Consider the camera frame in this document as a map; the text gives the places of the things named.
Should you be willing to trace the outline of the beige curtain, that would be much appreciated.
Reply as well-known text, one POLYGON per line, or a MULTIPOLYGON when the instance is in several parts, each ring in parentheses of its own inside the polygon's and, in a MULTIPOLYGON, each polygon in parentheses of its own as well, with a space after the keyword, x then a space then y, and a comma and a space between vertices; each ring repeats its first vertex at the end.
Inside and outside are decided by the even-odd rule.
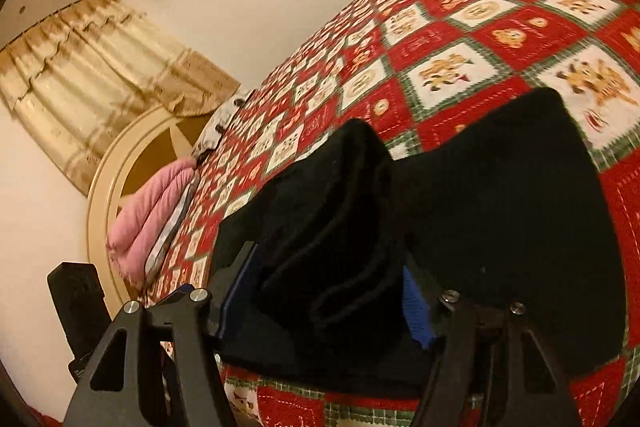
POLYGON ((122 0, 67 5, 1 51, 4 103, 81 193, 122 130, 147 110, 198 117, 239 87, 122 0))

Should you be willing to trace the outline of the grey patterned pillow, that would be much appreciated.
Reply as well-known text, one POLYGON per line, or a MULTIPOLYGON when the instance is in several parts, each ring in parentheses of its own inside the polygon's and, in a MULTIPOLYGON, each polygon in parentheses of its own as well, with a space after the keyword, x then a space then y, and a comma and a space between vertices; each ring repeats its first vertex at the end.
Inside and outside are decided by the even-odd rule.
POLYGON ((216 150, 220 141, 229 130, 236 113, 250 101, 253 89, 240 88, 227 101, 214 110, 206 122, 191 150, 191 156, 200 159, 203 155, 216 150))

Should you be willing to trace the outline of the red patchwork bedspread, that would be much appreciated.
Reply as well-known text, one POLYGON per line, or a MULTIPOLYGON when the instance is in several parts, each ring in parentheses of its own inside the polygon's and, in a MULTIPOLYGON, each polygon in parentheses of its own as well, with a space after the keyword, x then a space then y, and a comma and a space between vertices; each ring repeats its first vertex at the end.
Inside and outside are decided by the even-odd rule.
POLYGON ((639 0, 349 3, 235 114, 144 303, 203 283, 220 222, 343 122, 367 121, 400 159, 536 87, 582 132, 622 250, 622 351, 572 386, 582 422, 605 425, 639 377, 639 0))

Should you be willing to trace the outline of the pink folded comforter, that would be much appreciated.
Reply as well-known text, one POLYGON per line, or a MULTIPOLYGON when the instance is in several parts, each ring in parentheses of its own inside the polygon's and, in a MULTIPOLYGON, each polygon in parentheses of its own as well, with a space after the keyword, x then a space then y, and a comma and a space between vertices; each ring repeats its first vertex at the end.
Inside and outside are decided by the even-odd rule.
POLYGON ((105 247, 112 267, 138 291, 145 284, 146 260, 195 169, 191 156, 160 168, 127 200, 107 233, 105 247))

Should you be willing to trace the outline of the cream wooden headboard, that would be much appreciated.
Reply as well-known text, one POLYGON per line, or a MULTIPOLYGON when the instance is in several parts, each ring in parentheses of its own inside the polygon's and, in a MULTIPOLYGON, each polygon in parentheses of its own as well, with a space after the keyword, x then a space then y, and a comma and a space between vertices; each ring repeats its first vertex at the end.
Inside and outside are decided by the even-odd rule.
POLYGON ((157 170, 191 154, 208 120, 208 115, 179 118, 162 106, 151 108, 116 136, 96 169, 88 195, 87 257, 111 314, 137 293, 112 269, 106 234, 125 202, 157 170))

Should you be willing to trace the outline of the black pants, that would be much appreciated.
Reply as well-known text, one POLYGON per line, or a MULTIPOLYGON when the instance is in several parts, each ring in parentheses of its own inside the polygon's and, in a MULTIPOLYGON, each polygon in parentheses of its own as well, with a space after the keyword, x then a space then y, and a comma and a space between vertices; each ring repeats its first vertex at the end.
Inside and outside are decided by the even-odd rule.
POLYGON ((353 119, 221 221, 219 270, 244 243, 255 276, 224 362, 304 386, 415 398, 432 349, 402 309, 427 295, 523 303, 568 376, 622 349, 622 257, 596 167, 552 89, 493 110, 431 152, 394 159, 353 119))

